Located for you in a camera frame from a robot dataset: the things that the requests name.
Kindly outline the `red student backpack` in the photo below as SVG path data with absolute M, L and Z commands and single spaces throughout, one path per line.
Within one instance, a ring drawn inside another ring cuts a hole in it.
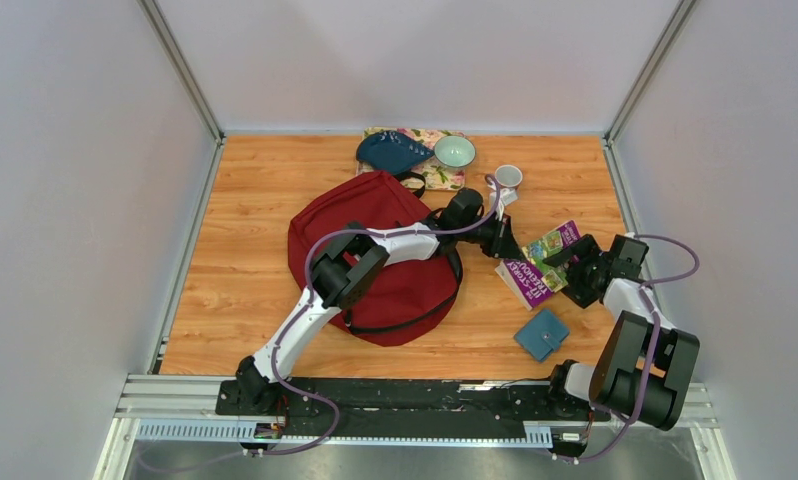
M 288 266 L 312 285 L 331 322 L 382 347 L 411 342 L 437 327 L 454 305 L 463 264 L 437 255 L 424 234 L 430 209 L 394 176 L 369 172 L 311 201 L 289 223 Z

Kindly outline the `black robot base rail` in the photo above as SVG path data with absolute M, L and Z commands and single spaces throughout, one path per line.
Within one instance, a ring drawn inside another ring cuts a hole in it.
M 557 453 L 584 451 L 595 421 L 608 415 L 546 380 L 398 380 L 293 377 L 258 399 L 235 380 L 221 382 L 215 412 L 265 417 L 277 439 L 304 440 L 325 432 L 341 440 L 528 440 Z

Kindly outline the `yellow and teal paperback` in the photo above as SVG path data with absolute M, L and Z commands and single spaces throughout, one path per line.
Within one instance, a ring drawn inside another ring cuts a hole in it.
M 516 202 L 518 198 L 519 196 L 515 189 L 503 188 L 500 190 L 499 203 L 502 205 L 503 208 Z

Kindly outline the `purple treehouse book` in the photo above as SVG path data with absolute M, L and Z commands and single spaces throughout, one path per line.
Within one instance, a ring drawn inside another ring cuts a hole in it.
M 580 237 L 575 221 L 569 220 L 524 245 L 524 260 L 503 260 L 495 272 L 518 302 L 531 311 L 568 285 L 564 269 L 549 266 L 544 260 L 571 246 Z

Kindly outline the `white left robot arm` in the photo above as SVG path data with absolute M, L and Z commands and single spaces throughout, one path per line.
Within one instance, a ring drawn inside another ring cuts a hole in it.
M 488 187 L 488 194 L 460 189 L 433 210 L 419 192 L 376 174 L 312 201 L 287 235 L 300 298 L 272 338 L 239 363 L 226 397 L 258 415 L 274 411 L 298 358 L 327 324 L 386 347 L 436 327 L 463 282 L 459 243 L 495 259 L 522 256 L 504 210 L 513 192 L 494 180 Z

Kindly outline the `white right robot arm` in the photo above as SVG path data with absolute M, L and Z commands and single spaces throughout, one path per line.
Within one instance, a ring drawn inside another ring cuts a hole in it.
M 654 295 L 657 280 L 641 276 L 653 238 L 618 235 L 604 251 L 585 235 L 544 258 L 563 269 L 567 298 L 581 308 L 600 303 L 616 319 L 595 365 L 567 360 L 554 368 L 545 404 L 555 417 L 602 407 L 662 431 L 677 424 L 700 341 L 666 318 Z

